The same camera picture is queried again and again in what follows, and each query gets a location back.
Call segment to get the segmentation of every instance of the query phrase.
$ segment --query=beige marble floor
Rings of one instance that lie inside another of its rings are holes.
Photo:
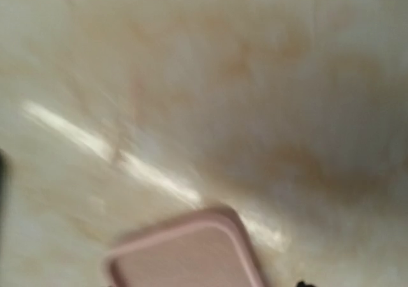
[[[274,287],[406,286],[407,0],[0,0],[0,286],[104,286],[215,203]]]

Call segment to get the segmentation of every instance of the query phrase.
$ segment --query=pink phone case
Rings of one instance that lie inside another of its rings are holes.
[[[128,235],[105,267],[113,287],[265,287],[245,228],[227,207]]]

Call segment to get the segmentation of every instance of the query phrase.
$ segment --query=marble surface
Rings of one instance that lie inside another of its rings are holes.
[[[0,0],[0,285],[239,211],[271,286],[406,286],[407,0]]]

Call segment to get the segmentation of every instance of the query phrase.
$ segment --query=pink tray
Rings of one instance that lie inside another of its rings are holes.
[[[105,267],[114,287],[265,287],[244,226],[227,207],[128,235]]]

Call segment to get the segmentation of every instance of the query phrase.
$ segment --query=pink object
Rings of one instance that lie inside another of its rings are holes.
[[[126,238],[106,261],[114,287],[265,287],[230,208],[200,210]]]

